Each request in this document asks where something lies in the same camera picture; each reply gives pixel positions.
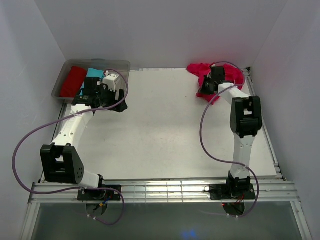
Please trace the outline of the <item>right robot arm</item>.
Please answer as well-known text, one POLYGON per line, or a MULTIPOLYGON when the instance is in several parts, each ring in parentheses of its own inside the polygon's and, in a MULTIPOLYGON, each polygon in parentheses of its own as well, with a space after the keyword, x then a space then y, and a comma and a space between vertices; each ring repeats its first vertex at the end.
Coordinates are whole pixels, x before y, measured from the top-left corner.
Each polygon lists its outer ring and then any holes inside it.
POLYGON ((230 106, 230 129, 234 135, 233 160, 226 183, 211 184, 208 187, 211 200, 254 200, 256 198, 250 170, 252 146, 262 128, 261 99, 250 96, 226 80, 223 66, 212 65, 204 76, 199 89, 201 94, 215 94, 230 106))

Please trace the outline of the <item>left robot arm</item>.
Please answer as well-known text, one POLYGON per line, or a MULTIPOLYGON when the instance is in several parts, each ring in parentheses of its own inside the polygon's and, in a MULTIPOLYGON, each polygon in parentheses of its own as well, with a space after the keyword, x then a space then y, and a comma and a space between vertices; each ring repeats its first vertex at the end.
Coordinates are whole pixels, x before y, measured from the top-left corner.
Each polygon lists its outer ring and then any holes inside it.
POLYGON ((128 106, 125 102, 125 80, 117 73, 105 77, 86 77, 82 88, 74 97, 69 118, 57 137, 40 149, 40 157, 47 182, 74 184, 89 188, 88 193, 100 200, 106 195, 102 176, 91 173, 77 152, 81 137, 97 110, 121 113, 128 106))

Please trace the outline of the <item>pink t shirt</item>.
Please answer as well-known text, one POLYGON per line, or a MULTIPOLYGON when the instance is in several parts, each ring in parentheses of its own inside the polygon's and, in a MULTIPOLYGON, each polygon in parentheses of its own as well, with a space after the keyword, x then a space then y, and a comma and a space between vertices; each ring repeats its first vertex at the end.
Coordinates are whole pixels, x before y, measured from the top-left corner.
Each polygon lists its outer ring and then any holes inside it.
MULTIPOLYGON (((192 74, 198 77, 198 85, 201 87, 204 82, 204 78, 207 74, 211 72, 211 66, 214 65, 214 63, 191 63, 186 67, 186 70, 192 74)), ((236 85, 243 85, 245 82, 243 72, 238 69, 237 67, 231 65, 230 63, 222 63, 222 66, 225 71, 225 80, 228 82, 231 82, 236 85)), ((215 96, 215 94, 206 95, 203 93, 196 93, 196 96, 198 98, 202 98, 206 100, 207 102, 210 102, 212 98, 215 96)))

